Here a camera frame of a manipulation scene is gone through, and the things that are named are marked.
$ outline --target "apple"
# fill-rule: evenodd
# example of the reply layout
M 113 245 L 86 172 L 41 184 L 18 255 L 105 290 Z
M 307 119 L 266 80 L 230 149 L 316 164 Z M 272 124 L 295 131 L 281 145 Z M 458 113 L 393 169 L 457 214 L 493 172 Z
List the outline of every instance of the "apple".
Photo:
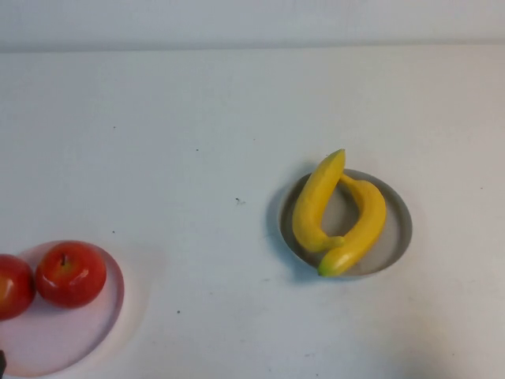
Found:
M 37 291 L 62 308 L 79 308 L 92 302 L 106 278 L 102 255 L 84 242 L 60 242 L 47 251 L 35 272 Z
M 14 255 L 0 254 L 0 321 L 22 314 L 35 297 L 33 271 Z

